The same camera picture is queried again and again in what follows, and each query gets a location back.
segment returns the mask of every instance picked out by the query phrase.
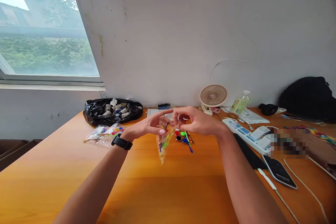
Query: window sill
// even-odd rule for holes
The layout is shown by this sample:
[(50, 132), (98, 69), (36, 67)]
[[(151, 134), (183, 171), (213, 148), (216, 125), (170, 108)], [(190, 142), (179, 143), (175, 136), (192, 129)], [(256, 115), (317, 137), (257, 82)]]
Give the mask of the window sill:
[(57, 83), (0, 80), (0, 89), (63, 90), (63, 91), (106, 91), (103, 83)]

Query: white power strip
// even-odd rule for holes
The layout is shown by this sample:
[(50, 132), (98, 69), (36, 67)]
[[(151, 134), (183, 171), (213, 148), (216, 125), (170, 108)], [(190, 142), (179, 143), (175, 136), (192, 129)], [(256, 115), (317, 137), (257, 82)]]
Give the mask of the white power strip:
[(252, 134), (251, 131), (245, 129), (243, 126), (237, 124), (236, 127), (233, 127), (234, 120), (230, 118), (226, 118), (222, 120), (223, 123), (225, 123), (229, 129), (233, 133), (237, 133), (248, 145), (250, 145), (253, 149), (255, 149), (257, 152), (259, 152), (261, 155), (267, 155), (271, 156), (271, 145), (268, 145), (266, 148), (260, 148), (258, 146), (258, 143), (260, 142), (259, 139), (253, 139), (250, 135)]

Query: cable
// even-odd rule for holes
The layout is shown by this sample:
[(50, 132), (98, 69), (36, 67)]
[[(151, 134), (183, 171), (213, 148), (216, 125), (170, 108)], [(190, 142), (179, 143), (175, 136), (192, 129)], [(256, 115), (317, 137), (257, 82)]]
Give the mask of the cable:
[(330, 172), (328, 172), (326, 169), (324, 169), (322, 166), (320, 166), (318, 163), (316, 163), (316, 161), (314, 159), (312, 159), (311, 157), (309, 157), (309, 159), (311, 161), (313, 161), (315, 164), (317, 164), (322, 170), (324, 170), (330, 177), (332, 177), (333, 180), (336, 180), (336, 178), (332, 174), (330, 174)]
[(289, 206), (287, 205), (287, 203), (284, 201), (284, 199), (281, 197), (280, 193), (278, 192), (278, 190), (275, 190), (275, 192), (277, 193), (277, 195), (279, 196), (279, 198), (282, 200), (282, 202), (285, 204), (285, 206), (287, 207), (287, 209), (290, 211), (290, 213), (293, 215), (294, 219), (296, 220), (296, 222), (298, 224), (300, 224), (299, 220), (296, 218), (296, 216), (294, 215), (294, 213), (292, 212), (292, 210), (289, 208)]
[(277, 127), (274, 127), (274, 126), (266, 126), (267, 128), (275, 128), (275, 129), (279, 129), (279, 128), (277, 128)]
[(319, 199), (315, 196), (315, 194), (308, 188), (308, 186), (306, 186), (305, 183), (303, 183), (303, 181), (301, 179), (299, 179), (299, 177), (292, 171), (292, 169), (289, 167), (289, 165), (287, 164), (286, 160), (284, 159), (283, 160), (285, 162), (285, 165), (287, 166), (287, 168), (291, 171), (291, 173), (293, 173), (293, 175), (308, 189), (308, 191), (314, 196), (314, 198), (317, 200), (318, 204), (320, 205), (321, 207), (321, 210), (322, 210), (322, 213), (323, 213), (323, 217), (325, 219), (325, 221), (329, 224), (329, 221), (328, 221), (328, 218), (327, 218), (327, 215), (324, 211), (324, 208), (321, 204), (321, 202), (319, 201)]
[(213, 67), (213, 69), (212, 69), (212, 71), (211, 71), (211, 74), (210, 74), (210, 79), (211, 79), (211, 83), (212, 83), (212, 73), (214, 72), (214, 70), (215, 70), (215, 67), (218, 65), (218, 63), (219, 62), (222, 62), (222, 61), (243, 61), (243, 62), (249, 62), (249, 61), (252, 61), (252, 60), (254, 60), (254, 58), (253, 59), (250, 59), (250, 60), (248, 60), (248, 61), (244, 61), (244, 60), (240, 60), (240, 59), (224, 59), (224, 60), (221, 60), (221, 61), (218, 61), (217, 63), (216, 63), (216, 65)]
[(264, 177), (264, 179), (266, 179), (266, 181), (268, 182), (268, 184), (272, 187), (272, 189), (277, 193), (277, 195), (280, 197), (280, 199), (282, 200), (282, 202), (285, 204), (285, 206), (287, 207), (287, 209), (290, 211), (290, 213), (293, 215), (294, 219), (296, 220), (296, 222), (298, 224), (300, 224), (299, 220), (297, 219), (297, 217), (295, 216), (295, 214), (292, 212), (292, 210), (289, 208), (289, 206), (287, 205), (287, 203), (284, 201), (284, 199), (281, 197), (280, 193), (278, 192), (277, 188), (275, 187), (275, 185), (273, 184), (273, 182), (266, 176), (266, 174), (260, 169), (258, 168), (258, 172)]
[(222, 119), (224, 119), (224, 118), (231, 119), (231, 120), (233, 120), (233, 121), (238, 122), (236, 119), (233, 119), (233, 118), (231, 118), (231, 117), (223, 117)]

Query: watch strap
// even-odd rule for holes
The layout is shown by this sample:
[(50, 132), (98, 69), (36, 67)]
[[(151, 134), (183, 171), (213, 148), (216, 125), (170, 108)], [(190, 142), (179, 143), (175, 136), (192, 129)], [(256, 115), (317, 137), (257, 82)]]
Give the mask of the watch strap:
[(118, 134), (118, 135), (113, 139), (111, 145), (112, 145), (112, 146), (113, 146), (113, 145), (118, 145), (119, 147), (121, 147), (121, 148), (123, 148), (123, 149), (125, 149), (125, 150), (127, 150), (127, 151), (130, 150), (131, 147), (132, 147), (132, 145), (133, 145), (133, 143), (128, 142), (128, 141), (122, 139), (120, 136), (121, 136), (121, 134)]

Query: black bag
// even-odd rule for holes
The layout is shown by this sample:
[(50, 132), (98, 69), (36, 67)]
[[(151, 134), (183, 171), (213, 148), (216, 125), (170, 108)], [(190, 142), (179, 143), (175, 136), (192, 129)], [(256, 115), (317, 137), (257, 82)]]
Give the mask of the black bag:
[(336, 123), (336, 99), (323, 77), (305, 77), (294, 82), (281, 94), (279, 107), (296, 116)]
[(129, 115), (126, 118), (122, 118), (121, 114), (118, 117), (114, 114), (108, 116), (102, 115), (105, 112), (105, 105), (110, 104), (111, 101), (111, 98), (86, 101), (85, 109), (83, 111), (85, 121), (93, 126), (97, 126), (99, 124), (111, 126), (115, 123), (122, 124), (128, 121), (136, 120), (142, 116), (142, 109), (138, 108), (138, 106), (142, 107), (142, 104), (125, 99), (117, 99), (117, 101), (118, 103), (127, 104)]

